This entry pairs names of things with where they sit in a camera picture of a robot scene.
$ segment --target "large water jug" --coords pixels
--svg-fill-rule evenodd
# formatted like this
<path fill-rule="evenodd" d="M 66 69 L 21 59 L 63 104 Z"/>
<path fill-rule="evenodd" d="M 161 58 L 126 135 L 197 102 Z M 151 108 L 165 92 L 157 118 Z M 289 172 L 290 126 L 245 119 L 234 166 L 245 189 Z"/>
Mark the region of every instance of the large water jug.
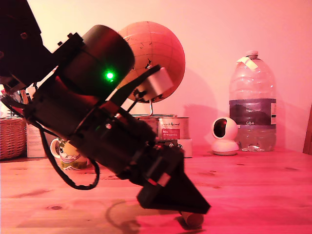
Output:
<path fill-rule="evenodd" d="M 275 78 L 257 51 L 237 61 L 230 83 L 230 118 L 243 151 L 271 151 L 276 143 Z"/>

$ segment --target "ceramic mug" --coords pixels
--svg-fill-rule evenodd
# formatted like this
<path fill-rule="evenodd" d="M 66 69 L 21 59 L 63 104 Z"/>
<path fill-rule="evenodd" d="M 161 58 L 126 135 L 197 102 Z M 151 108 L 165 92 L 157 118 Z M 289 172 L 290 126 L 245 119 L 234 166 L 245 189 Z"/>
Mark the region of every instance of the ceramic mug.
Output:
<path fill-rule="evenodd" d="M 55 158 L 60 158 L 60 167 L 63 170 L 80 170 L 89 165 L 89 159 L 82 156 L 77 149 L 65 140 L 55 138 L 50 145 L 51 153 Z"/>

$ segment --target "cardboard tube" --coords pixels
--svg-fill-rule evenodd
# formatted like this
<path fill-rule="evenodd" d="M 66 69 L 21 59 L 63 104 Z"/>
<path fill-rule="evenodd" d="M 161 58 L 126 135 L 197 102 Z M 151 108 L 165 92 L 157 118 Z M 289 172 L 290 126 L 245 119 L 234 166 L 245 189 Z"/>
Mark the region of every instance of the cardboard tube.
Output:
<path fill-rule="evenodd" d="M 190 212 L 181 211 L 180 214 L 184 218 L 187 226 L 190 228 L 198 228 L 204 222 L 204 215 L 203 214 L 196 214 Z"/>

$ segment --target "white security camera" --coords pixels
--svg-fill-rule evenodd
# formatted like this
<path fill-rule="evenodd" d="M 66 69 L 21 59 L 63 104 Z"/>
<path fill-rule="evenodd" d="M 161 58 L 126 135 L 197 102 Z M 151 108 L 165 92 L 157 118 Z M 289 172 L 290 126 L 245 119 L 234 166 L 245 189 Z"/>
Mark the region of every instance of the white security camera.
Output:
<path fill-rule="evenodd" d="M 239 149 L 234 141 L 237 135 L 237 124 L 229 117 L 217 118 L 212 124 L 212 134 L 216 141 L 212 144 L 215 155 L 236 155 Z"/>

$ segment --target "wooden table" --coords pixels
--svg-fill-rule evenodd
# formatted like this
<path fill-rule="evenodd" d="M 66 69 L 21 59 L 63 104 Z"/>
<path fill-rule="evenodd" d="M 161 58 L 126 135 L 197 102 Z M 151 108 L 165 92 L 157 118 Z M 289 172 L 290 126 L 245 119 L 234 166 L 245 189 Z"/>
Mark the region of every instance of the wooden table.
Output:
<path fill-rule="evenodd" d="M 2 234 L 311 234 L 312 156 L 276 150 L 214 156 L 194 149 L 185 171 L 211 204 L 200 229 L 172 211 L 145 210 L 140 187 L 101 168 L 90 191 L 66 185 L 48 159 L 2 162 Z M 69 172 L 89 184 L 91 169 Z"/>

